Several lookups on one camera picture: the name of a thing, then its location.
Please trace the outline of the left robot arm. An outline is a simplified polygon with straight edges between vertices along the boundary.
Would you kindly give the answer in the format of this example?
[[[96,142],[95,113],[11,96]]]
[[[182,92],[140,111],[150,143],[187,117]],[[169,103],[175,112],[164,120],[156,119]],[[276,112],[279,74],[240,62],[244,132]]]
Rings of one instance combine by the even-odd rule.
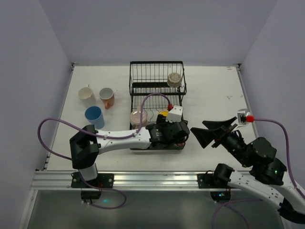
[[[98,131],[87,125],[69,140],[72,167],[85,181],[95,180],[98,155],[121,149],[169,149],[186,142],[190,134],[187,124],[184,120],[161,121],[127,131]]]

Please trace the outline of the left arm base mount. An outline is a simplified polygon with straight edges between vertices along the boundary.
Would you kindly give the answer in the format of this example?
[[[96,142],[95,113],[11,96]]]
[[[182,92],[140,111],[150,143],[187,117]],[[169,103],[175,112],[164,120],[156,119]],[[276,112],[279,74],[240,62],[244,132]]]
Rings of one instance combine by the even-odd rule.
[[[89,188],[80,177],[79,172],[74,172],[71,174],[72,181],[71,187],[72,188]],[[101,188],[112,188],[114,182],[114,174],[112,173],[99,173],[97,178],[94,180],[87,181],[90,185],[94,187],[101,187]],[[81,200],[82,201],[89,201],[92,203],[94,200],[98,200],[101,197],[101,191],[94,190],[94,191],[81,191]]]

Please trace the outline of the blue tumbler cup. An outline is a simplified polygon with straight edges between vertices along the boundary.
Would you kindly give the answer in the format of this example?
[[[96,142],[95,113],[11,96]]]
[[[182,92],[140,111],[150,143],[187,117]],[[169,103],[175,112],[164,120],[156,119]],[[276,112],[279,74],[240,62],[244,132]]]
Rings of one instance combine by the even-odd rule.
[[[85,111],[85,118],[95,126],[96,129],[102,129],[105,126],[102,110],[98,106],[91,106]]]

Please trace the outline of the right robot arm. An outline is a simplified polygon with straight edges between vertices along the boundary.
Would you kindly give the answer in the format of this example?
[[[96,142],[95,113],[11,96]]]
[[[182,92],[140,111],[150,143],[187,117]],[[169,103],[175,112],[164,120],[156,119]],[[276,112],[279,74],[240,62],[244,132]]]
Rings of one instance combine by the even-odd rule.
[[[203,121],[205,129],[193,127],[191,132],[202,148],[223,146],[241,165],[250,168],[251,178],[232,167],[219,163],[212,174],[201,179],[218,188],[234,187],[268,202],[286,220],[304,224],[305,197],[287,167],[276,158],[277,150],[264,137],[246,144],[233,117],[225,121]]]

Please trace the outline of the salmon floral mug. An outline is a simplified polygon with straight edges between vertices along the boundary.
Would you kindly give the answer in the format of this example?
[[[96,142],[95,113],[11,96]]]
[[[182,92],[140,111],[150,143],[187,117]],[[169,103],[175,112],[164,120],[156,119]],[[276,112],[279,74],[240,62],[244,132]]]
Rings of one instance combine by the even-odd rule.
[[[105,109],[110,109],[114,105],[114,91],[111,88],[102,88],[99,97],[103,101]]]

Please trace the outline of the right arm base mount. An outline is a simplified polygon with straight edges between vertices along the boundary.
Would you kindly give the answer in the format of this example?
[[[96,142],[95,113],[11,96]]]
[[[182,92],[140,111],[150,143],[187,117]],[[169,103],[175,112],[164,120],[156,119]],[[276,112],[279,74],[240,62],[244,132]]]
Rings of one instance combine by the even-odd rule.
[[[232,197],[232,187],[227,184],[215,181],[214,172],[208,170],[197,174],[197,183],[199,189],[208,189],[212,200],[216,203],[229,202]]]

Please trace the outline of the white ceramic mug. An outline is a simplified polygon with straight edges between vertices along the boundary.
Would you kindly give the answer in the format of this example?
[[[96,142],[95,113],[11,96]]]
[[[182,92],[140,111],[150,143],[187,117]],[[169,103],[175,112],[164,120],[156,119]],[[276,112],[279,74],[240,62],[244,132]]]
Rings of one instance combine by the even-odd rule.
[[[87,84],[85,87],[82,87],[78,91],[78,98],[87,108],[96,105],[95,95],[89,84]]]

